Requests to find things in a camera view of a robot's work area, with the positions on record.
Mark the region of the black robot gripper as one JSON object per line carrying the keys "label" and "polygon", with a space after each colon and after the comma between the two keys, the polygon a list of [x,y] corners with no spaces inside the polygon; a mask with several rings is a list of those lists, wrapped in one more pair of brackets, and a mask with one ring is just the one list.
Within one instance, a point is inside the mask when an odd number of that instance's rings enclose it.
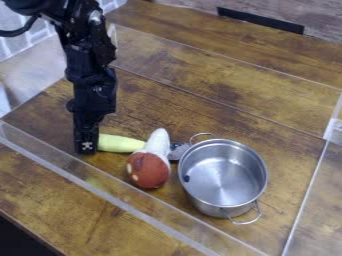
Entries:
{"label": "black robot gripper", "polygon": [[99,122],[117,110],[117,73],[109,66],[90,73],[69,68],[66,76],[74,84],[74,99],[69,102],[67,109],[74,114],[75,152],[82,155],[95,154]]}

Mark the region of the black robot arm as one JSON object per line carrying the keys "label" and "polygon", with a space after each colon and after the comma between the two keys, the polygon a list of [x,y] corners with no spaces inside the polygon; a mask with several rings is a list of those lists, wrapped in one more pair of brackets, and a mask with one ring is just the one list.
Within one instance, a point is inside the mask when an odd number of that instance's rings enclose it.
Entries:
{"label": "black robot arm", "polygon": [[117,59],[117,46],[107,34],[106,17],[97,0],[0,0],[29,17],[16,30],[0,30],[2,37],[26,33],[38,19],[55,27],[66,53],[66,78],[74,84],[67,109],[74,115],[74,145],[79,154],[98,151],[99,124],[117,110],[118,79],[109,64]]}

